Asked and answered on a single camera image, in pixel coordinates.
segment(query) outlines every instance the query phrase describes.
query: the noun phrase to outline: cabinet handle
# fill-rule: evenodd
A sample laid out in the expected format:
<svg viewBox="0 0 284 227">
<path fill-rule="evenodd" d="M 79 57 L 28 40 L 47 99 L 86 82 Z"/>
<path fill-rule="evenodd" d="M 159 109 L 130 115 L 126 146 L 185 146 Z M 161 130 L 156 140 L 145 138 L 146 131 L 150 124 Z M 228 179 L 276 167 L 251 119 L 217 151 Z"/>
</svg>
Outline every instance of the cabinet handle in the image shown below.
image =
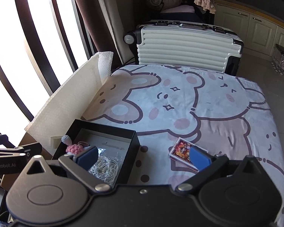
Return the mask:
<svg viewBox="0 0 284 227">
<path fill-rule="evenodd" d="M 243 14 L 243 13 L 238 13 L 239 15 L 243 15 L 243 16 L 246 16 L 246 17 L 248 17 L 248 15 L 246 15 L 246 14 Z"/>
<path fill-rule="evenodd" d="M 254 17 L 253 17 L 253 19 L 255 19 L 255 20 L 259 21 L 259 22 L 262 22 L 261 20 L 259 20 L 259 19 L 256 19 L 256 18 L 254 18 Z"/>
</svg>

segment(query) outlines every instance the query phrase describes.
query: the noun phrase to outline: white cable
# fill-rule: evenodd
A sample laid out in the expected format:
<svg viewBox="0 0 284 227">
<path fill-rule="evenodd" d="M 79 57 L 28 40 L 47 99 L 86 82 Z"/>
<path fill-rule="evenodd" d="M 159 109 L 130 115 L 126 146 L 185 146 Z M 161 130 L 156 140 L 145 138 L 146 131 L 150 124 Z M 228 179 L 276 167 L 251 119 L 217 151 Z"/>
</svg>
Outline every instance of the white cable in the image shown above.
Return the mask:
<svg viewBox="0 0 284 227">
<path fill-rule="evenodd" d="M 96 178 L 113 186 L 119 169 L 118 162 L 106 156 L 99 156 L 97 162 L 88 171 Z"/>
</svg>

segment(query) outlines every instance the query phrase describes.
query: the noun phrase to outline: white cabinet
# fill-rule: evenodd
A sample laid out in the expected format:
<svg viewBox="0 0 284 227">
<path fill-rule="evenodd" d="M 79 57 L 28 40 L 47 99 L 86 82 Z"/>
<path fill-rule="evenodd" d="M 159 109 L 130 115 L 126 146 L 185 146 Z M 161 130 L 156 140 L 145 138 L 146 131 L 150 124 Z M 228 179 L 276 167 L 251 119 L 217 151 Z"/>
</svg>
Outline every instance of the white cabinet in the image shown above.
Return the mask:
<svg viewBox="0 0 284 227">
<path fill-rule="evenodd" d="M 217 5 L 215 22 L 217 26 L 231 29 L 245 43 L 250 14 L 238 9 Z"/>
<path fill-rule="evenodd" d="M 276 30 L 276 36 L 273 42 L 273 47 L 270 51 L 270 55 L 272 56 L 273 50 L 274 50 L 274 46 L 278 44 L 284 47 L 284 29 L 280 26 L 278 26 L 277 30 Z"/>
<path fill-rule="evenodd" d="M 245 47 L 269 55 L 273 47 L 277 25 L 251 14 Z"/>
</svg>

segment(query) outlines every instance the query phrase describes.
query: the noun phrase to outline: floor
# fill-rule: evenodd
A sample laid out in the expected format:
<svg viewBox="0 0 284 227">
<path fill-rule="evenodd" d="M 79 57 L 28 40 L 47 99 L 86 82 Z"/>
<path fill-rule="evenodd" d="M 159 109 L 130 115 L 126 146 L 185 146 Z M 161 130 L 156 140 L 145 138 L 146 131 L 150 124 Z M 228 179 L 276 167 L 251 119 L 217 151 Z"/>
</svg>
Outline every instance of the floor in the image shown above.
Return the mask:
<svg viewBox="0 0 284 227">
<path fill-rule="evenodd" d="M 275 72 L 271 62 L 243 54 L 237 76 L 256 82 L 270 105 L 284 155 L 284 76 Z"/>
</svg>

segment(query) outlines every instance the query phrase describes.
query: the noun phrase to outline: black box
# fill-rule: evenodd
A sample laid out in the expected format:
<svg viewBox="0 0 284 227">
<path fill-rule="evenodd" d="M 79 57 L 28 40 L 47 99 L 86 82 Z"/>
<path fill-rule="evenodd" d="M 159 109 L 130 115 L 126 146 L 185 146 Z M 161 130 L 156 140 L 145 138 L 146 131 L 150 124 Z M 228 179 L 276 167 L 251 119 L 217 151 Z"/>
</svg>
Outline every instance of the black box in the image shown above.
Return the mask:
<svg viewBox="0 0 284 227">
<path fill-rule="evenodd" d="M 79 141 L 88 142 L 91 146 L 106 148 L 108 153 L 118 148 L 120 150 L 118 152 L 121 155 L 123 154 L 123 164 L 119 170 L 115 184 L 127 183 L 140 147 L 136 131 L 75 120 L 66 135 L 70 136 L 74 144 Z M 60 156 L 66 154 L 66 148 L 67 145 L 60 143 L 52 159 L 58 159 Z"/>
</svg>

